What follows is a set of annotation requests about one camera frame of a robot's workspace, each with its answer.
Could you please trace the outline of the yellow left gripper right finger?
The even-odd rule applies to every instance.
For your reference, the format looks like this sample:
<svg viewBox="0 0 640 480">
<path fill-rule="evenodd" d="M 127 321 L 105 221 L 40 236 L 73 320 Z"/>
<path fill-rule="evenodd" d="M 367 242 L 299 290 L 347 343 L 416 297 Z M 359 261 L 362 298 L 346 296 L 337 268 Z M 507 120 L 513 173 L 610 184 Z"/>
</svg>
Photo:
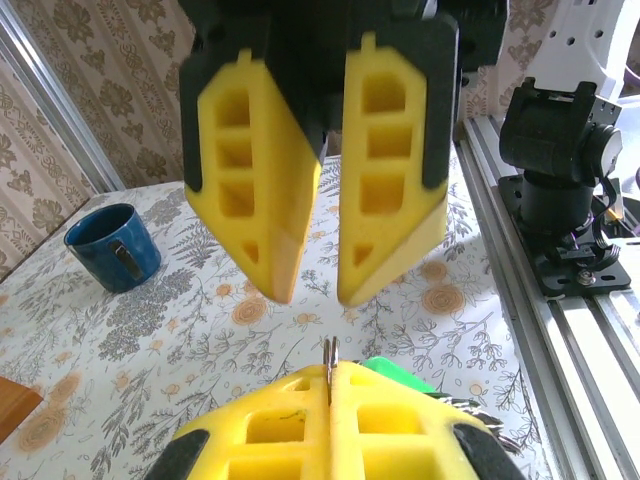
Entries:
<svg viewBox="0 0 640 480">
<path fill-rule="evenodd" d="M 520 479 L 494 434 L 467 405 L 436 399 L 362 365 L 333 369 L 332 479 Z"/>
</svg>

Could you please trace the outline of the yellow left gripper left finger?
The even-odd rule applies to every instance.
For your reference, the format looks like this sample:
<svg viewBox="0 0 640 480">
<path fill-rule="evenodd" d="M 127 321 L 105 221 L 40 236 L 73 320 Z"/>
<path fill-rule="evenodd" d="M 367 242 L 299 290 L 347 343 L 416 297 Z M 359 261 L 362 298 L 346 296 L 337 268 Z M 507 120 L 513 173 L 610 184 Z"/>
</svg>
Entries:
<svg viewBox="0 0 640 480">
<path fill-rule="evenodd" d="M 327 479 L 326 368 L 305 367 L 180 427 L 147 479 Z"/>
</svg>

